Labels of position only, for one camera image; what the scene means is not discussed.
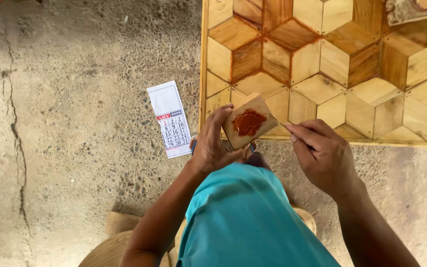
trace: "concrete floor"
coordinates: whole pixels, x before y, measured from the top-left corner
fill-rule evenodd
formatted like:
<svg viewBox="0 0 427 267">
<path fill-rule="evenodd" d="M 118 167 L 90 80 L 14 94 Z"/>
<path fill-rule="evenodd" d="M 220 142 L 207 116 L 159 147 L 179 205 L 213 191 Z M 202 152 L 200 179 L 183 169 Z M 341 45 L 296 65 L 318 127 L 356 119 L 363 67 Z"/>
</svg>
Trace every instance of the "concrete floor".
<svg viewBox="0 0 427 267">
<path fill-rule="evenodd" d="M 172 183 L 189 156 L 167 159 L 145 92 L 176 80 L 197 131 L 201 11 L 200 0 L 0 4 L 0 266 L 76 266 L 107 238 L 109 210 L 143 215 Z M 352 266 L 335 204 L 290 145 L 259 150 Z M 427 266 L 427 148 L 353 152 L 374 203 Z"/>
</svg>

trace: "person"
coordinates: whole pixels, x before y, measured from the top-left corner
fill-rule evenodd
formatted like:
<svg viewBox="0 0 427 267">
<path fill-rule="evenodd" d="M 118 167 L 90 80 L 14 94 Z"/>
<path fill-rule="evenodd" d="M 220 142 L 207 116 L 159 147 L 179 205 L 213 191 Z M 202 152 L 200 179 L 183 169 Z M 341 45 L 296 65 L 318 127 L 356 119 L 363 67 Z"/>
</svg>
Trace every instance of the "person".
<svg viewBox="0 0 427 267">
<path fill-rule="evenodd" d="M 135 227 L 120 266 L 159 266 L 184 215 L 177 266 L 339 266 L 291 208 L 262 155 L 238 163 L 248 147 L 222 147 L 220 128 L 232 108 L 207 118 L 192 158 Z M 348 142 L 322 120 L 285 127 L 306 177 L 337 204 L 353 264 L 419 266 L 371 202 Z"/>
</svg>

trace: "calendar page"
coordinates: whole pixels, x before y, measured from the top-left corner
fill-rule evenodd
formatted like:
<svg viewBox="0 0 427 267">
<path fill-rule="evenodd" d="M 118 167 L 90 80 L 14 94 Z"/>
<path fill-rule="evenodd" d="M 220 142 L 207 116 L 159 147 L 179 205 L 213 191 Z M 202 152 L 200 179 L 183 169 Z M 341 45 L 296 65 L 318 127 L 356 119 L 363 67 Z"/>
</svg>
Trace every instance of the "calendar page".
<svg viewBox="0 0 427 267">
<path fill-rule="evenodd" d="M 175 81 L 148 88 L 168 158 L 190 154 L 190 131 Z"/>
</svg>

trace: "3d cube pattern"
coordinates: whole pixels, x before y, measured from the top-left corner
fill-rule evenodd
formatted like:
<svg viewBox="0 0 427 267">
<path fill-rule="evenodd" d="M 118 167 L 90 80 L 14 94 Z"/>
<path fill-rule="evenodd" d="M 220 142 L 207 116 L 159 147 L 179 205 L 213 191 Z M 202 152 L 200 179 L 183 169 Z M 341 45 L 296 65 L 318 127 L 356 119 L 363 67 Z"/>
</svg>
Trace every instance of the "3d cube pattern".
<svg viewBox="0 0 427 267">
<path fill-rule="evenodd" d="M 281 123 L 427 142 L 427 20 L 390 27 L 380 0 L 208 1 L 204 119 L 259 93 Z"/>
</svg>

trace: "person's left hand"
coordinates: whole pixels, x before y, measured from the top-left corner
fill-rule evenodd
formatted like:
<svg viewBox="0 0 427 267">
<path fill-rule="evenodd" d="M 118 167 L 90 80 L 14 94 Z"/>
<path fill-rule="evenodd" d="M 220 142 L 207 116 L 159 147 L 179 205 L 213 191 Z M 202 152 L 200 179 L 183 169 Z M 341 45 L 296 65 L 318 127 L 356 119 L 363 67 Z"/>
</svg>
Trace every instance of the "person's left hand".
<svg viewBox="0 0 427 267">
<path fill-rule="evenodd" d="M 190 159 L 193 168 L 205 174 L 215 172 L 245 156 L 246 149 L 227 151 L 220 144 L 220 128 L 223 121 L 232 113 L 233 104 L 227 104 L 215 110 L 205 121 L 197 136 L 197 145 Z"/>
</svg>

